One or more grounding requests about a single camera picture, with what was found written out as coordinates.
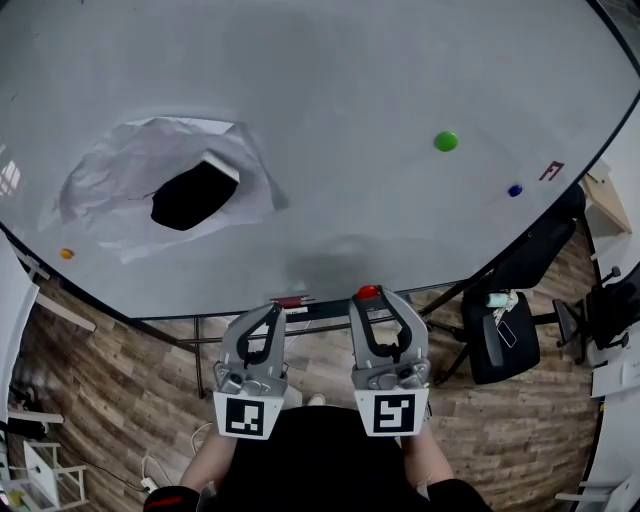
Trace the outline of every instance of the cable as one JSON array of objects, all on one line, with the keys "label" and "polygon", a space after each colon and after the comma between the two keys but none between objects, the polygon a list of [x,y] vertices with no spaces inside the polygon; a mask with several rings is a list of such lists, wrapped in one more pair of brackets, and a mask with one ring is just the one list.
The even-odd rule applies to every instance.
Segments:
[{"label": "cable", "polygon": [[196,453],[198,453],[198,450],[199,450],[199,448],[200,448],[199,446],[196,446],[196,443],[195,443],[195,438],[196,438],[196,436],[198,435],[198,432],[200,432],[203,428],[205,428],[205,427],[209,427],[209,426],[211,426],[211,423],[210,423],[210,422],[209,422],[209,423],[205,423],[205,424],[204,424],[204,425],[202,425],[201,427],[198,427],[198,430],[196,430],[196,431],[193,433],[193,435],[191,436],[191,448],[193,449],[193,454],[194,454],[194,455],[195,455]]},{"label": "cable", "polygon": [[119,476],[114,475],[111,471],[109,471],[106,468],[103,468],[102,466],[98,466],[97,464],[94,464],[93,462],[89,462],[88,460],[85,460],[82,456],[78,455],[77,452],[75,452],[74,450],[70,450],[69,448],[64,447],[64,450],[70,453],[73,453],[78,459],[80,459],[82,462],[84,462],[85,464],[88,464],[89,466],[93,466],[96,469],[99,469],[101,471],[104,471],[105,473],[109,474],[110,476],[112,476],[113,478],[115,478],[116,480],[119,480],[120,482],[122,482],[124,485],[126,485],[127,487],[129,487],[129,489],[133,489],[136,492],[148,492],[149,490],[146,488],[142,488],[142,487],[135,487],[134,485],[131,485],[129,482],[127,482],[126,480],[120,478]]},{"label": "cable", "polygon": [[173,483],[171,483],[171,480],[169,480],[169,477],[167,476],[167,473],[165,472],[164,468],[160,465],[160,463],[151,455],[145,455],[144,457],[142,457],[142,459],[140,460],[140,471],[142,472],[142,479],[144,480],[145,478],[147,478],[147,475],[145,474],[144,470],[146,467],[146,462],[147,460],[152,460],[153,462],[156,463],[156,466],[158,466],[158,469],[160,470],[160,473],[162,473],[162,476],[164,477],[164,479],[169,483],[170,486],[173,486]]},{"label": "cable", "polygon": [[[309,320],[309,321],[307,322],[307,325],[305,325],[305,326],[304,326],[304,328],[303,328],[302,330],[303,330],[303,331],[306,331],[306,330],[309,328],[309,326],[311,325],[311,322],[313,322],[313,320]],[[293,342],[294,342],[294,341],[296,341],[299,337],[300,337],[300,334],[298,334],[295,338],[293,338],[293,339],[289,342],[289,344],[287,345],[287,348],[285,348],[285,349],[284,349],[284,351],[286,352],[287,350],[289,350],[289,349],[291,348],[291,345],[293,345]]]}]

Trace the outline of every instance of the blue ball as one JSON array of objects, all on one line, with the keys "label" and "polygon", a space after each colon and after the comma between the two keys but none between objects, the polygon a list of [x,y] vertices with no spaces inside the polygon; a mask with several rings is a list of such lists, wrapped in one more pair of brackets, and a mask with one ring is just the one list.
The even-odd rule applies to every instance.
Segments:
[{"label": "blue ball", "polygon": [[509,189],[509,195],[511,197],[518,197],[522,193],[522,187],[520,185],[514,185]]}]

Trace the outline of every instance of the white paper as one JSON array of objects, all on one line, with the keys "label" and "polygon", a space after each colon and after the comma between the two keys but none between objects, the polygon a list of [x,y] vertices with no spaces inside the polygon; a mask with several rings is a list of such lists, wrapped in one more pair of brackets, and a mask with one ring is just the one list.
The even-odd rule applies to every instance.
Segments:
[{"label": "white paper", "polygon": [[622,363],[622,385],[625,388],[640,386],[640,359]]},{"label": "white paper", "polygon": [[[239,173],[233,196],[187,231],[151,219],[152,195],[212,152]],[[56,210],[123,263],[237,224],[260,222],[274,211],[266,172],[241,125],[157,117],[126,123],[103,137],[67,178]]]}]

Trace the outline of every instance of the chair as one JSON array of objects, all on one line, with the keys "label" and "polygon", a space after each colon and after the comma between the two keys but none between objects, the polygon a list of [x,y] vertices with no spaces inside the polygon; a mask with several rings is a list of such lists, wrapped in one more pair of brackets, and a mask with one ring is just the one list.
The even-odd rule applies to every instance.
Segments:
[{"label": "chair", "polygon": [[577,364],[585,360],[587,343],[593,340],[599,350],[629,343],[629,333],[614,341],[627,328],[640,320],[640,263],[620,281],[603,286],[613,277],[620,277],[620,269],[614,267],[602,283],[593,287],[579,302],[569,305],[555,299],[554,318],[560,324],[562,341],[558,347],[579,341],[581,355]]},{"label": "chair", "polygon": [[[0,231],[0,424],[7,423],[8,418],[61,423],[62,417],[58,414],[7,409],[9,383],[20,350],[22,331],[35,302],[92,332],[96,326],[42,295],[40,289],[29,279],[19,258],[23,263],[29,264],[26,256],[20,254],[16,257],[9,240]],[[34,272],[41,275],[43,273],[40,269],[34,269]]]},{"label": "chair", "polygon": [[602,503],[603,512],[640,511],[640,473],[633,473],[624,482],[580,482],[582,494],[558,493],[557,500]]},{"label": "chair", "polygon": [[17,492],[20,501],[33,512],[68,510],[89,503],[84,488],[86,466],[61,466],[58,462],[58,443],[25,441],[23,446],[26,467],[21,470],[27,473],[27,478],[0,481],[4,492]]},{"label": "chair", "polygon": [[434,320],[427,322],[429,327],[445,330],[465,343],[451,368],[436,379],[436,386],[446,382],[467,357],[477,384],[509,379],[540,362],[536,325],[549,323],[555,317],[533,316],[526,297],[518,292],[518,304],[505,312],[496,325],[494,309],[486,307],[484,301],[488,293],[533,288],[540,282],[575,232],[574,218],[584,212],[584,193],[576,187],[534,224],[516,250],[465,292],[461,306],[464,329]]}]

